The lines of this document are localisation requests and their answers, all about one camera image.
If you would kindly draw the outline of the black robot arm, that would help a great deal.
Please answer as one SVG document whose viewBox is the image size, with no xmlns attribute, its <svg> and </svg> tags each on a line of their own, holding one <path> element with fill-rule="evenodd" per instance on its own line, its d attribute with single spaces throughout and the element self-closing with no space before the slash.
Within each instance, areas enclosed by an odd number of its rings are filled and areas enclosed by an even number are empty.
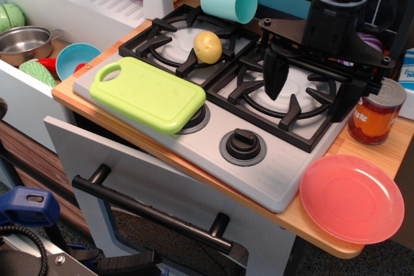
<svg viewBox="0 0 414 276">
<path fill-rule="evenodd" d="M 341 83 L 336 95 L 323 95 L 332 123 L 342 121 L 362 96 L 378 94 L 395 62 L 358 36 L 368 0 L 311 0 L 304 21 L 262 19 L 267 42 L 263 61 L 265 92 L 276 99 L 291 65 L 316 70 Z M 396 0 L 389 0 L 391 6 Z"/>
</svg>

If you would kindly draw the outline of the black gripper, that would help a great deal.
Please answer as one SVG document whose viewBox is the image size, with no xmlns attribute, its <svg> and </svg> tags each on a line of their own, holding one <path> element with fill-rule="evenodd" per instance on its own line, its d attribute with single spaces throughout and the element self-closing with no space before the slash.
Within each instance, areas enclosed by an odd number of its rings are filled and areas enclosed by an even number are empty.
<svg viewBox="0 0 414 276">
<path fill-rule="evenodd" d="M 264 18 L 259 21 L 262 41 L 267 44 L 263 60 L 265 92 L 276 100 L 289 74 L 289 63 L 298 60 L 319 68 L 327 67 L 344 82 L 329 109 L 331 123 L 340 123 L 362 96 L 378 94 L 384 76 L 394 61 L 376 51 L 357 35 L 352 23 Z M 348 67 L 337 59 L 354 63 Z"/>
</svg>

